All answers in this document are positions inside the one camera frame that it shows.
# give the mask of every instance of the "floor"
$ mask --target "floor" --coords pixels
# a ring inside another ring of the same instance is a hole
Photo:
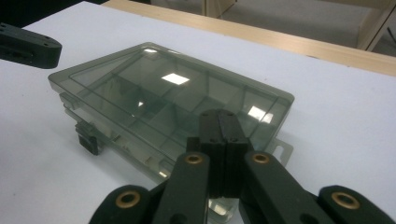
[[[49,15],[71,7],[81,0],[1,0],[0,22],[22,28]],[[102,4],[106,0],[85,0]]]
[[[151,4],[201,14],[201,1],[151,0]],[[220,19],[355,48],[368,11],[318,0],[237,0]],[[396,36],[396,21],[389,28]],[[396,43],[388,32],[373,52],[396,57]]]

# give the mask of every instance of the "plastic box lid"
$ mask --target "plastic box lid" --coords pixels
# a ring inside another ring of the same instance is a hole
[[[144,43],[49,76],[78,129],[154,179],[168,177],[198,116],[226,109],[255,150],[275,139],[294,97],[170,49]]]

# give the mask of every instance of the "gray translucent container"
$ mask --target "gray translucent container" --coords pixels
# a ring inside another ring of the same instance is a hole
[[[78,128],[115,148],[157,182],[167,178],[187,137],[198,136],[208,109],[237,115],[255,150],[268,149],[294,97],[284,91],[145,43],[49,76]],[[234,202],[211,200],[212,222]]]

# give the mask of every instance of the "gray floor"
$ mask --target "gray floor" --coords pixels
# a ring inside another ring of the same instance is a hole
[[[201,1],[151,0],[151,3],[201,14]],[[220,19],[355,48],[359,25],[368,11],[366,7],[318,0],[238,0]],[[390,29],[396,35],[396,21],[390,23]],[[385,32],[373,51],[396,57],[396,43]]]

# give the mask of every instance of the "white tabletop surface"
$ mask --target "white tabletop surface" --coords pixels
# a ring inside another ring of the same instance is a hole
[[[64,46],[43,70],[0,61],[0,223],[88,223],[107,194],[153,182],[112,150],[78,143],[48,75],[153,42],[292,93],[278,138],[307,190],[342,185],[396,219],[396,77],[81,3],[26,27]],[[241,223],[237,215],[231,223]]]

